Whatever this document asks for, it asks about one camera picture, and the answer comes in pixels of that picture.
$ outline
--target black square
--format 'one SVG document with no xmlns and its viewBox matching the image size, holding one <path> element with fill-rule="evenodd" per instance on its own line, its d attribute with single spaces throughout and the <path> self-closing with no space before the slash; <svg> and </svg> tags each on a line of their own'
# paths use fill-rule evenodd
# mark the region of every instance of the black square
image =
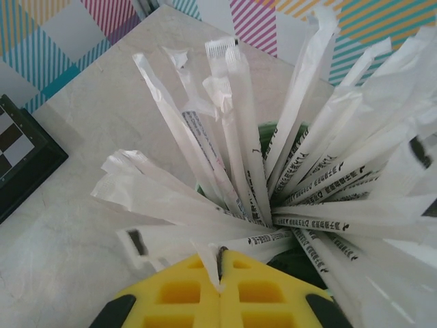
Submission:
<svg viewBox="0 0 437 328">
<path fill-rule="evenodd" d="M 0 150 L 5 152 L 23 133 L 13 124 L 0 134 Z"/>
<path fill-rule="evenodd" d="M 12 168 L 12 165 L 8 162 L 5 155 L 0 155 L 0 178 L 6 174 Z"/>
</svg>

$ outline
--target colorful patterned background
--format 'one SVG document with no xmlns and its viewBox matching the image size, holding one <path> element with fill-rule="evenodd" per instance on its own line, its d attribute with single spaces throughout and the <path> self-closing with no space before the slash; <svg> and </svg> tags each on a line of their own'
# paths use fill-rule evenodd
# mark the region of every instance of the colorful patterned background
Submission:
<svg viewBox="0 0 437 328">
<path fill-rule="evenodd" d="M 166 0 L 275 57 L 295 64 L 306 15 L 330 6 L 341 32 L 322 78 L 338 85 L 366 47 L 390 36 L 393 50 L 435 23 L 436 0 Z M 130 0 L 0 0 L 0 94 L 30 112 L 139 23 Z M 359 83 L 390 54 L 379 56 Z"/>
<path fill-rule="evenodd" d="M 138 25 L 130 0 L 0 0 L 0 94 L 35 111 Z"/>
</svg>

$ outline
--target yellow sponge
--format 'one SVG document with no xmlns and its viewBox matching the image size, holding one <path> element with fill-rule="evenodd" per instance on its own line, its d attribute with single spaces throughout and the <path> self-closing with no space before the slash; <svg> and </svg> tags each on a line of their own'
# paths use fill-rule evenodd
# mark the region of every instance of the yellow sponge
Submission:
<svg viewBox="0 0 437 328">
<path fill-rule="evenodd" d="M 90 328 L 351 327 L 311 284 L 236 251 L 221 265 L 221 294 L 195 255 L 121 291 Z"/>
</svg>

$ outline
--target marble surface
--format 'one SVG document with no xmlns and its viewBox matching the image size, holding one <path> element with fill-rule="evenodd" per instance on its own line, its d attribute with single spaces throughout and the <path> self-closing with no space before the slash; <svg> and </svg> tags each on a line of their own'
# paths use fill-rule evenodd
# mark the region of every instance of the marble surface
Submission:
<svg viewBox="0 0 437 328">
<path fill-rule="evenodd" d="M 194 186 L 132 55 L 146 54 L 181 105 L 186 95 L 160 47 L 192 48 L 205 78 L 203 44 L 224 35 L 162 7 L 38 109 L 36 120 L 70 158 L 0 225 L 0 327 L 88 327 L 118 290 L 154 272 L 129 267 L 115 231 L 157 220 L 115 212 L 89 193 L 103 176 L 106 157 L 120 148 L 142 151 Z M 251 65 L 257 119 L 277 120 L 292 67 L 241 47 Z M 320 108 L 332 90 L 320 81 L 312 108 Z"/>
</svg>

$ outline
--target yellow object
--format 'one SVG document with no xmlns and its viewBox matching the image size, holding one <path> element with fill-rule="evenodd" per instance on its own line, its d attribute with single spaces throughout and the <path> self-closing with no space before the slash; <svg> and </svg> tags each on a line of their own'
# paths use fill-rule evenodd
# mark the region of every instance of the yellow object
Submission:
<svg viewBox="0 0 437 328">
<path fill-rule="evenodd" d="M 128 287 L 117 298 L 133 295 L 135 303 L 124 323 L 111 327 L 349 327 L 341 325 L 341 320 L 334 325 L 322 326 L 309 305 L 307 295 L 317 295 L 316 298 L 321 299 L 322 303 L 334 305 L 328 294 L 311 284 L 236 251 L 224 251 L 221 265 L 221 283 L 225 286 L 221 294 L 211 284 L 197 255 Z M 328 317 L 335 316 L 335 311 L 338 310 L 332 311 L 330 308 Z M 91 328 L 107 325 L 96 324 L 96 321 Z M 107 318 L 106 322 L 113 323 L 114 320 Z"/>
</svg>

